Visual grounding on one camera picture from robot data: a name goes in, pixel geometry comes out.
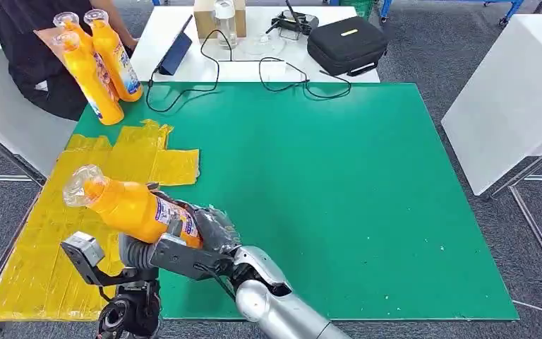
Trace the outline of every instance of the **person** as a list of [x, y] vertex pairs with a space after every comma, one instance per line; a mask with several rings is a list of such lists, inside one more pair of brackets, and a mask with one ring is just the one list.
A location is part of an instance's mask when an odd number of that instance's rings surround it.
[[34, 30], [54, 27], [53, 17], [70, 11], [78, 14], [80, 25], [90, 33], [82, 18], [93, 8], [109, 14], [109, 24], [131, 56], [138, 40], [112, 0], [0, 0], [0, 43], [9, 74], [26, 99], [58, 117], [79, 120], [87, 101], [73, 76]]

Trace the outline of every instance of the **black carrying case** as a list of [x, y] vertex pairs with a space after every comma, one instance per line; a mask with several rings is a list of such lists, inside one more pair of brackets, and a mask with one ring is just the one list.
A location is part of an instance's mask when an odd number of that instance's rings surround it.
[[387, 50], [387, 38], [359, 16], [315, 28], [306, 49], [330, 75], [348, 76], [375, 69]]

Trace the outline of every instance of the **transparent bottle cap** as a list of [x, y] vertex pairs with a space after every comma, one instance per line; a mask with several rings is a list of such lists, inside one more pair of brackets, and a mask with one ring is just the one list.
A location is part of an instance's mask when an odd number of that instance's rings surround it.
[[213, 6], [215, 7], [215, 17], [217, 19], [231, 19], [236, 15], [232, 0], [216, 0]]
[[64, 201], [67, 206], [79, 207], [94, 203], [104, 191], [108, 179], [97, 165], [78, 168], [64, 186]]
[[94, 25], [95, 21], [104, 21], [109, 22], [109, 14], [103, 11], [102, 9], [91, 9], [90, 11], [84, 14], [84, 22], [90, 25]]
[[78, 14], [74, 12], [63, 12], [57, 14], [53, 18], [53, 24], [55, 24], [56, 27], [63, 27], [65, 28], [69, 24], [80, 24], [80, 18], [78, 17]]
[[53, 40], [55, 45], [62, 46], [66, 51], [73, 51], [80, 46], [80, 37], [76, 32], [63, 32]]

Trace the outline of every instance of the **green table surface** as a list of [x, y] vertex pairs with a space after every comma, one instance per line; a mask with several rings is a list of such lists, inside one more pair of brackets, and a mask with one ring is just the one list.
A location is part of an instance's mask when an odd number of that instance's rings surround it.
[[[155, 85], [168, 105], [182, 88]], [[311, 84], [337, 93], [343, 84]], [[143, 98], [103, 126], [88, 107], [75, 133], [106, 135], [143, 119], [175, 127], [170, 149], [200, 149], [194, 185], [165, 191], [228, 212], [298, 294], [331, 319], [518, 319], [414, 84], [354, 84], [314, 100], [259, 83], [220, 83], [166, 114]], [[162, 272], [163, 316], [239, 319], [214, 280]]]

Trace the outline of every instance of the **bottle label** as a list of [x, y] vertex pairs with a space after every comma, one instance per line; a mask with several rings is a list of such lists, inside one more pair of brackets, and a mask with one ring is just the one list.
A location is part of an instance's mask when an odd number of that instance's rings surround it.
[[111, 76], [109, 75], [109, 72], [107, 72], [107, 68], [104, 66], [104, 62], [101, 56], [97, 52], [94, 52], [93, 55], [95, 57], [95, 61], [97, 62], [97, 75], [99, 77], [99, 80], [101, 80], [101, 83], [107, 89], [111, 100], [117, 101], [117, 99], [115, 98], [115, 94], [111, 90]]
[[80, 85], [80, 89], [82, 90], [82, 93], [84, 93], [84, 96], [86, 97], [88, 104], [92, 107], [92, 110], [95, 111], [97, 118], [102, 119], [101, 111], [99, 111], [99, 107], [97, 106], [95, 100], [88, 94], [88, 91], [84, 88], [84, 86]]
[[136, 72], [132, 68], [132, 64], [130, 64], [130, 58], [128, 57], [128, 54], [126, 53], [126, 50], [121, 42], [117, 45], [117, 47], [115, 47], [114, 55], [115, 59], [119, 63], [117, 67], [119, 76], [124, 82], [124, 86], [126, 87], [128, 93], [136, 93], [140, 87], [140, 81], [138, 81]]
[[155, 220], [165, 225], [169, 225], [171, 222], [171, 203], [165, 201], [158, 196], [157, 198], [157, 212], [155, 213]]
[[155, 213], [156, 221], [169, 225], [172, 220], [180, 220], [181, 229], [184, 233], [190, 237], [198, 236], [198, 230], [196, 229], [194, 219], [187, 210], [163, 200], [158, 196], [155, 197], [157, 198], [157, 211]]

